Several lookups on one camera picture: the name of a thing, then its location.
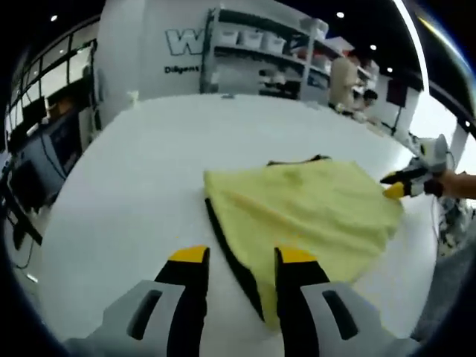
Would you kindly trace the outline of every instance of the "yellow towel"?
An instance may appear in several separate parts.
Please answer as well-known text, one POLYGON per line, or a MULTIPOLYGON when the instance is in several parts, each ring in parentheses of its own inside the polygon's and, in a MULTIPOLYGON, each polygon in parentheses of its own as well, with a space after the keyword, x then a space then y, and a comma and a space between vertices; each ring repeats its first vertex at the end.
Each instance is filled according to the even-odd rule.
POLYGON ((308 251, 331 281, 350 282, 384 251, 402 215, 401 204, 350 162, 205 172, 205 190, 226 244, 256 280, 272 329, 279 328, 275 246, 308 251))

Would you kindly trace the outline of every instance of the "white table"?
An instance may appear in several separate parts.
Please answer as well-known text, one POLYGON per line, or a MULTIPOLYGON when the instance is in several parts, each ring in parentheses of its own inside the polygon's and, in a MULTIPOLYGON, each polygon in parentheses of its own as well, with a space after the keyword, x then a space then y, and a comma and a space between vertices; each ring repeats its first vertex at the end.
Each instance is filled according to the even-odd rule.
MULTIPOLYGON (((203 356, 282 356, 222 255, 205 210, 203 171, 262 167, 315 154, 356 161, 375 180, 409 151, 330 109, 270 97, 166 97, 121 113, 68 177, 42 247, 40 299, 60 340, 86 337, 103 310, 177 249, 211 248, 203 356)), ((431 198, 404 199, 387 251, 354 285, 383 325, 409 336, 436 260, 431 198)))

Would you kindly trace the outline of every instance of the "computer monitor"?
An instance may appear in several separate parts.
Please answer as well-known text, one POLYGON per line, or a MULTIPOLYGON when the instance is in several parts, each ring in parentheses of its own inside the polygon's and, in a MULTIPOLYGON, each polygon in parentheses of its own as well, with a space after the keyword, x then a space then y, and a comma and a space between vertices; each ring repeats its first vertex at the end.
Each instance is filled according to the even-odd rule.
POLYGON ((404 83, 398 80, 388 81, 387 102, 395 104, 400 108, 405 108, 407 105, 407 93, 408 87, 404 83))
POLYGON ((44 117, 46 117, 45 97, 40 97, 23 108, 23 123, 27 126, 26 130, 39 123, 44 117))
POLYGON ((48 105, 52 107, 54 104, 62 100, 70 100, 75 108, 81 112, 83 109, 90 106, 89 95, 91 94, 91 86, 88 78, 77 80, 68 86, 61 88, 59 91, 53 93, 48 97, 48 105))

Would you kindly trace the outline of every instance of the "white box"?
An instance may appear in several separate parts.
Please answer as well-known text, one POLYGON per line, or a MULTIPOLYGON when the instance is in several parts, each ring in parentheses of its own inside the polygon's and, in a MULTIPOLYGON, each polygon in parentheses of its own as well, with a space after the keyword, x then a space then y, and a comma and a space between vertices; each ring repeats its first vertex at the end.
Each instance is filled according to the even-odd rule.
POLYGON ((307 17, 305 19, 301 19, 299 21, 300 27, 310 32, 313 26, 316 26, 318 29, 318 33, 315 39, 325 39, 327 33, 329 32, 329 24, 321 19, 312 19, 307 17))
POLYGON ((221 29, 218 36, 219 45, 236 45, 238 42, 238 30, 221 29))
POLYGON ((241 30, 238 36, 238 43, 249 48, 261 48, 263 32, 252 30, 241 30))
POLYGON ((283 53, 284 45, 286 40, 282 39, 279 36, 276 36, 274 33, 265 33, 263 36, 263 50, 268 52, 273 52, 275 54, 283 53))

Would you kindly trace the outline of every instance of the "ceiling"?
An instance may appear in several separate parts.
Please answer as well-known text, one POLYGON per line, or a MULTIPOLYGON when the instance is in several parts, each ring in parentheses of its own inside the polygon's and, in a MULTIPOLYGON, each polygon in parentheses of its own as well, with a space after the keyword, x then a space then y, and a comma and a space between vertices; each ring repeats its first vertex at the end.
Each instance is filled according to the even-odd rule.
MULTIPOLYGON (((451 0, 449 7, 445 0, 407 0, 408 6, 418 3, 434 14, 460 44, 473 43, 469 31, 464 31, 463 7, 458 4, 467 0, 451 0)), ((7 66, 0 72, 1 93, 10 90, 7 85, 12 68, 22 49, 30 46, 30 57, 34 57, 47 44, 54 41, 75 24, 101 12, 106 0, 43 0, 43 1, 8 1, 9 13, 21 14, 18 30, 9 24, 1 24, 1 33, 8 36, 4 40, 4 48, 10 52, 4 55, 7 66), (52 15, 58 20, 51 22, 52 15)), ((408 34, 405 23, 391 0, 280 0, 312 17, 318 17, 330 25, 330 35, 343 36, 356 47, 372 51, 374 60, 383 71, 393 68, 392 76, 400 77, 413 86, 421 86, 419 79, 419 63, 414 45, 408 34), (339 19, 337 12, 343 12, 344 18, 339 19)), ((448 92, 468 112, 472 112, 471 102, 466 89, 466 81, 460 75, 457 66, 451 61, 442 43, 421 24, 414 16, 422 45, 425 52, 430 80, 448 92)), ((476 44, 472 48, 465 47, 469 60, 476 59, 476 44)))

